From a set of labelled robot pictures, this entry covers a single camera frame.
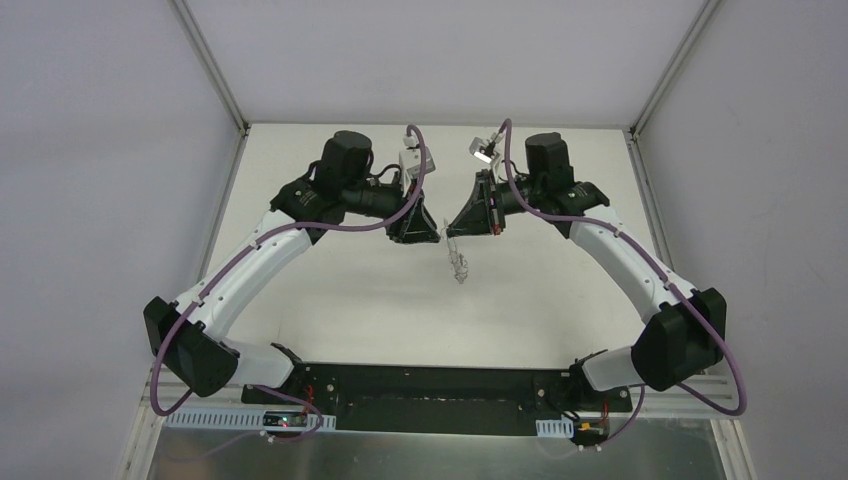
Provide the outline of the large metal keyring with clips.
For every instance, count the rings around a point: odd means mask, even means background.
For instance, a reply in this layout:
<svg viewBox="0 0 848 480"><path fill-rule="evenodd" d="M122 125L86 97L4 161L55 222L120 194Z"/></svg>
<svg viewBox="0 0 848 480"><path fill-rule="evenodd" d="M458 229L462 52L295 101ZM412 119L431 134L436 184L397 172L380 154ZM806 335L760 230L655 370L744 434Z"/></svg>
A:
<svg viewBox="0 0 848 480"><path fill-rule="evenodd" d="M453 270L453 277L460 285L462 285L468 278L469 264L464 255L459 251L454 238L447 238L446 246L448 249L448 258Z"/></svg>

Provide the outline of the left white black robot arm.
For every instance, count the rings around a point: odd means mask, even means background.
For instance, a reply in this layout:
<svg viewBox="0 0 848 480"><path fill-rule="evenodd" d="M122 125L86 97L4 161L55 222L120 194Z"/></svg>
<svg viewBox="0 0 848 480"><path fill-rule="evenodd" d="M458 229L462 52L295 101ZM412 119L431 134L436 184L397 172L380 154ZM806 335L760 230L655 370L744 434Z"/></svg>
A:
<svg viewBox="0 0 848 480"><path fill-rule="evenodd" d="M382 229L401 245L439 242L424 205L429 151L414 125L403 143L396 173L384 183L371 171L371 140L355 131L334 133L321 157L280 188L258 224L217 267L174 300L153 298L143 317L154 370L167 367L199 397L228 384L259 384L281 404L297 402L305 378L294 370L293 356L279 347L231 340L228 333L270 280L328 232Z"/></svg>

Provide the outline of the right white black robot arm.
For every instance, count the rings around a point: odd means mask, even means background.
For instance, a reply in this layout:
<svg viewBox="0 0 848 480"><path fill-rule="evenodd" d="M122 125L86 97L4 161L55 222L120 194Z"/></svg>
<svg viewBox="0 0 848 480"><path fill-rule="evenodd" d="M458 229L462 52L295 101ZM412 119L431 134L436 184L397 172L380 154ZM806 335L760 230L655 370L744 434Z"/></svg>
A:
<svg viewBox="0 0 848 480"><path fill-rule="evenodd" d="M569 400L595 408L608 390L644 384L664 391L719 363L727 304L714 288L699 290L654 255L626 229L609 198L578 181L567 143L556 132L525 141L528 171L507 178L499 147L502 134L475 138L470 153L485 163L469 200L448 225L448 237L499 235L506 218L537 210L566 239L590 255L624 292L645 327L631 346L576 361L567 384Z"/></svg>

